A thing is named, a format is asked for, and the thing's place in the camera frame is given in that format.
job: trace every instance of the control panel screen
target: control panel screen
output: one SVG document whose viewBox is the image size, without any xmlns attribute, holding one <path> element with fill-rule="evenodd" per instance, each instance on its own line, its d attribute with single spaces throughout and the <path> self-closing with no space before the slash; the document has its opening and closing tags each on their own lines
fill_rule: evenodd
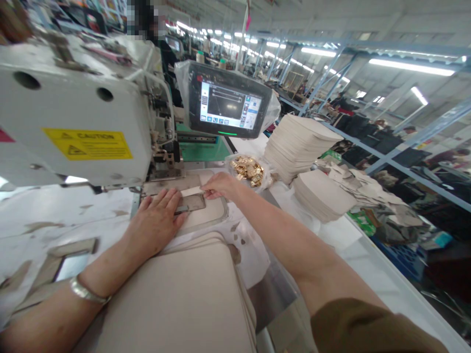
<svg viewBox="0 0 471 353">
<path fill-rule="evenodd" d="M 252 130 L 261 102 L 261 97 L 240 93 L 203 79 L 200 121 Z"/>
</svg>

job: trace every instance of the stack of fabric pieces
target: stack of fabric pieces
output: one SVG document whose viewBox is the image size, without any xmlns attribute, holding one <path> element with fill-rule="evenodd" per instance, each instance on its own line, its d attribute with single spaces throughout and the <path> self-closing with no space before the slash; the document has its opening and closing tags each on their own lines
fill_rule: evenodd
<svg viewBox="0 0 471 353">
<path fill-rule="evenodd" d="M 293 185 L 299 202 L 323 223 L 339 219 L 357 203 L 320 170 L 301 173 Z"/>
<path fill-rule="evenodd" d="M 256 316 L 220 233 L 148 260 L 110 301 L 97 353 L 253 352 Z"/>
<path fill-rule="evenodd" d="M 340 188 L 353 196 L 358 206 L 365 208 L 385 206 L 395 214 L 390 218 L 401 226 L 419 226 L 423 223 L 408 204 L 396 195 L 386 192 L 375 179 L 365 175 L 364 172 L 321 159 L 316 164 L 328 173 L 329 178 Z"/>
<path fill-rule="evenodd" d="M 342 139 L 313 119 L 287 114 L 268 139 L 264 156 L 276 168 L 281 180 L 289 184 Z"/>
</svg>

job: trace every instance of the silver bracelet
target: silver bracelet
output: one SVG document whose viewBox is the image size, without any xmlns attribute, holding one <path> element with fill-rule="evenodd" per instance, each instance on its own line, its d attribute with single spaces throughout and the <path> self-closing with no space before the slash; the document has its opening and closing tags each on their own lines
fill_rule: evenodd
<svg viewBox="0 0 471 353">
<path fill-rule="evenodd" d="M 102 298 L 90 292 L 87 288 L 81 285 L 77 276 L 70 280 L 70 289 L 72 289 L 72 292 L 74 292 L 80 298 L 100 303 L 102 305 L 105 305 L 111 299 L 111 296 L 108 298 Z"/>
</svg>

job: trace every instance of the caution label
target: caution label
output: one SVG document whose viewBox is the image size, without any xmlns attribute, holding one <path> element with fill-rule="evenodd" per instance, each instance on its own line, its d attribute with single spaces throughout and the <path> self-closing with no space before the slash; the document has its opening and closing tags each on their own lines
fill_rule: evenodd
<svg viewBox="0 0 471 353">
<path fill-rule="evenodd" d="M 72 161 L 132 159 L 124 134 L 118 131 L 44 128 L 52 143 Z"/>
</svg>

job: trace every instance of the machine hole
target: machine hole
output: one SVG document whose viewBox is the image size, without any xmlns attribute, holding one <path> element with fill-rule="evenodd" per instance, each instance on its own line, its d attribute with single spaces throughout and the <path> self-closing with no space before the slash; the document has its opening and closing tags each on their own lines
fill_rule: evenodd
<svg viewBox="0 0 471 353">
<path fill-rule="evenodd" d="M 113 94 L 103 87 L 97 89 L 97 95 L 104 101 L 112 101 L 114 99 Z"/>
<path fill-rule="evenodd" d="M 27 74 L 22 71 L 15 72 L 13 74 L 15 80 L 22 85 L 23 87 L 30 89 L 30 90 L 38 90 L 41 88 L 41 84 L 37 79 L 35 79 L 30 74 Z"/>
</svg>

